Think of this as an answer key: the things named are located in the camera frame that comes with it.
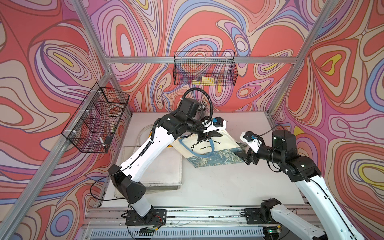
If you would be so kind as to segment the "black cup of sticks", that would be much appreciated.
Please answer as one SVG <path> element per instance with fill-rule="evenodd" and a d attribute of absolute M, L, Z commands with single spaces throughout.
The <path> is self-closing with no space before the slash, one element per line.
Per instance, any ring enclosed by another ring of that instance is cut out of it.
<path fill-rule="evenodd" d="M 207 102 L 205 101 L 200 101 L 200 106 L 199 106 L 199 109 L 198 111 L 201 112 L 201 113 L 205 113 L 208 109 L 208 104 Z"/>

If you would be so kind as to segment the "white yellow-handled bag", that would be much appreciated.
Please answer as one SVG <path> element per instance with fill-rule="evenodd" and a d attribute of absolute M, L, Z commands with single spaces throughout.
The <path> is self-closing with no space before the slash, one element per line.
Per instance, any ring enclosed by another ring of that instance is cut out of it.
<path fill-rule="evenodd" d="M 166 148 L 148 166 L 140 178 L 144 186 L 181 185 L 183 156 L 174 148 Z"/>

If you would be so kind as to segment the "aluminium frame post left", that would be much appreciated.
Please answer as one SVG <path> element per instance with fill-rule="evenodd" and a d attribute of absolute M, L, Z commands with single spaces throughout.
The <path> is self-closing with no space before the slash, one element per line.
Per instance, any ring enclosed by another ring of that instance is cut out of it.
<path fill-rule="evenodd" d="M 96 31 L 92 24 L 92 21 L 87 13 L 87 10 L 83 4 L 83 1 L 72 1 L 74 9 L 86 31 L 86 34 L 90 40 L 93 50 L 95 50 L 102 69 L 105 70 L 102 78 L 99 80 L 101 87 L 106 87 L 111 84 L 115 89 L 122 91 L 121 85 L 119 84 L 114 72 L 112 71 L 111 65 L 107 62 L 104 49 L 100 43 L 99 38 L 96 35 Z"/>

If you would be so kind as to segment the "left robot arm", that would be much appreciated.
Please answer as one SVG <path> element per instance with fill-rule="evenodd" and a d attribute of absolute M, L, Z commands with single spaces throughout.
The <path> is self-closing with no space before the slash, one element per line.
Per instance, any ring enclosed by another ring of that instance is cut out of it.
<path fill-rule="evenodd" d="M 188 98 L 192 92 L 202 93 L 208 100 L 210 113 L 200 120 L 196 119 L 199 101 Z M 220 131 L 226 128 L 226 121 L 213 117 L 213 102 L 209 94 L 200 88 L 190 88 L 182 96 L 176 110 L 155 120 L 151 136 L 125 162 L 119 166 L 111 165 L 108 177 L 114 187 L 127 200 L 129 206 L 144 222 L 154 215 L 154 208 L 147 200 L 146 187 L 140 182 L 144 172 L 159 154 L 185 133 L 197 135 L 198 142 L 220 137 Z"/>

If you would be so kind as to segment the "aluminium frame post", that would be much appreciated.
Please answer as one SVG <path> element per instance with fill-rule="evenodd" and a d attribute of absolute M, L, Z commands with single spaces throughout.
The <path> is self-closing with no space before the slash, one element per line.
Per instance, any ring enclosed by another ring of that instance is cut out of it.
<path fill-rule="evenodd" d="M 280 85 L 273 101 L 270 104 L 270 107 L 266 111 L 268 117 L 272 117 L 272 115 L 278 109 L 279 104 L 284 99 L 284 96 L 288 90 L 289 85 L 294 80 L 296 73 L 299 71 L 300 66 L 304 62 L 305 56 L 308 53 L 310 47 L 316 40 L 316 37 L 319 35 L 322 30 L 325 22 L 327 21 L 329 15 L 331 14 L 334 7 L 338 4 L 339 1 L 329 0 L 325 1 L 323 8 L 321 9 L 317 19 L 314 22 L 312 29 L 309 31 L 307 38 L 304 40 L 304 43 L 298 53 L 296 62 L 290 67 L 287 72 L 286 77 L 284 78 L 282 84 Z"/>
<path fill-rule="evenodd" d="M 96 35 L 96 31 L 92 24 L 92 21 L 87 13 L 87 10 L 83 4 L 83 1 L 72 1 L 74 9 L 86 31 L 86 34 L 90 40 L 93 50 L 95 50 L 102 69 L 105 70 L 102 78 L 99 80 L 101 87 L 106 87 L 111 84 L 115 89 L 122 91 L 121 85 L 119 84 L 114 72 L 112 71 L 111 65 L 107 62 L 104 49 L 100 43 L 99 38 Z"/>

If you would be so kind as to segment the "aluminium frame post right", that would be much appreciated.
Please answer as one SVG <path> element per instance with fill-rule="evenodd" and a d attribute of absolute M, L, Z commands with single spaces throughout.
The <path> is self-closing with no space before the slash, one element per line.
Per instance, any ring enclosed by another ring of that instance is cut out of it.
<path fill-rule="evenodd" d="M 305 56 L 308 53 L 310 47 L 316 40 L 316 37 L 319 35 L 322 30 L 325 22 L 327 21 L 329 15 L 331 14 L 334 7 L 338 4 L 339 1 L 329 0 L 325 1 L 323 8 L 321 9 L 317 19 L 314 22 L 312 29 L 309 31 L 307 38 L 304 40 L 304 43 L 298 53 L 296 62 L 290 67 L 287 72 L 286 77 L 284 78 L 282 84 L 280 85 L 273 101 L 270 104 L 270 107 L 266 111 L 268 117 L 272 117 L 272 115 L 278 109 L 279 104 L 284 99 L 284 96 L 288 90 L 289 85 L 294 80 L 296 73 L 299 71 L 300 66 L 304 62 Z"/>

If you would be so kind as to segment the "yellow sticky notes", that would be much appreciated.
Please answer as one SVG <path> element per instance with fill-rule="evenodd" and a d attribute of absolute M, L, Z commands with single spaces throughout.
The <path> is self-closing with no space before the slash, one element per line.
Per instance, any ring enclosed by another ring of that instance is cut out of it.
<path fill-rule="evenodd" d="M 194 86 L 215 86 L 215 78 L 212 77 L 198 77 L 191 80 L 191 84 Z"/>

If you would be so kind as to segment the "cream blue-handled tote bag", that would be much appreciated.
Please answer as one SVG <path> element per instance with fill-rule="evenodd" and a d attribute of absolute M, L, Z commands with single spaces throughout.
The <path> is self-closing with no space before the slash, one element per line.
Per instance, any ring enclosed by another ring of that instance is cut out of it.
<path fill-rule="evenodd" d="M 235 152 L 243 149 L 225 130 L 219 131 L 220 137 L 198 141 L 198 135 L 178 138 L 172 143 L 175 148 L 195 168 L 232 165 L 242 163 L 243 160 Z"/>

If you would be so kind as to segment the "aluminium frame crossbar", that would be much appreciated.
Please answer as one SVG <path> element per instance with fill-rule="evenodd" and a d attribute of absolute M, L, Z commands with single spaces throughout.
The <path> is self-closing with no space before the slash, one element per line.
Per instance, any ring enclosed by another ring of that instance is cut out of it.
<path fill-rule="evenodd" d="M 212 62 L 216 60 L 234 60 L 236 64 L 295 64 L 297 57 L 108 57 L 108 64 L 172 64 L 174 60 L 198 60 Z"/>

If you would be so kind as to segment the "olive green canvas bag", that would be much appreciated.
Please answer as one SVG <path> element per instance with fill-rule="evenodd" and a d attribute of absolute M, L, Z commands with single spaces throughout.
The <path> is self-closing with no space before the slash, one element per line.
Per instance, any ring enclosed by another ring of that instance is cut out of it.
<path fill-rule="evenodd" d="M 181 185 L 152 185 L 152 186 L 145 186 L 147 191 L 176 191 L 181 188 Z"/>

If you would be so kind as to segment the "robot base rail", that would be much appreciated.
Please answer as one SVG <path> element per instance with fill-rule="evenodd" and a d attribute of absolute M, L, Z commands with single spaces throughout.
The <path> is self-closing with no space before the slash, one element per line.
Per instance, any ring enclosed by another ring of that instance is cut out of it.
<path fill-rule="evenodd" d="M 127 208 L 91 210 L 78 240 L 299 240 L 283 223 L 266 224 L 259 206 L 166 207 L 165 223 L 127 226 Z"/>

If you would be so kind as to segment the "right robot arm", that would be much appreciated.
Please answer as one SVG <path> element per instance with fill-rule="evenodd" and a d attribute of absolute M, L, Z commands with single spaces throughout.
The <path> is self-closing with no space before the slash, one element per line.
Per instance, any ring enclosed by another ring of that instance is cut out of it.
<path fill-rule="evenodd" d="M 284 129 L 272 132 L 272 146 L 267 146 L 262 135 L 251 131 L 241 133 L 240 139 L 249 146 L 246 153 L 236 155 L 247 165 L 260 160 L 277 164 L 277 173 L 284 173 L 304 194 L 321 227 L 293 214 L 281 201 L 270 198 L 261 203 L 259 218 L 264 223 L 279 223 L 302 240 L 362 240 L 364 236 L 335 200 L 315 162 L 298 154 L 296 136 Z"/>

